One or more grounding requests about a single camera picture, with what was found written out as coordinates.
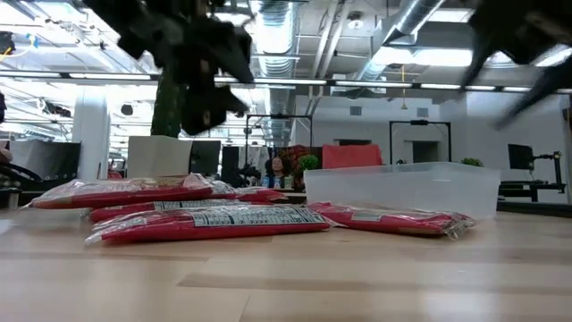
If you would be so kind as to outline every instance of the plastic bin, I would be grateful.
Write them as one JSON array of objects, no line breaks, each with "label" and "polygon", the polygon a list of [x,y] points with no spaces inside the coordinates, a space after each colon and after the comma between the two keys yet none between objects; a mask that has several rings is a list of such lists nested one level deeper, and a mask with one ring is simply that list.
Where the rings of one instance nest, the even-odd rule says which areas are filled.
[{"label": "plastic bin", "polygon": [[501,171],[458,163],[382,165],[304,172],[308,202],[370,202],[395,208],[496,215]]}]

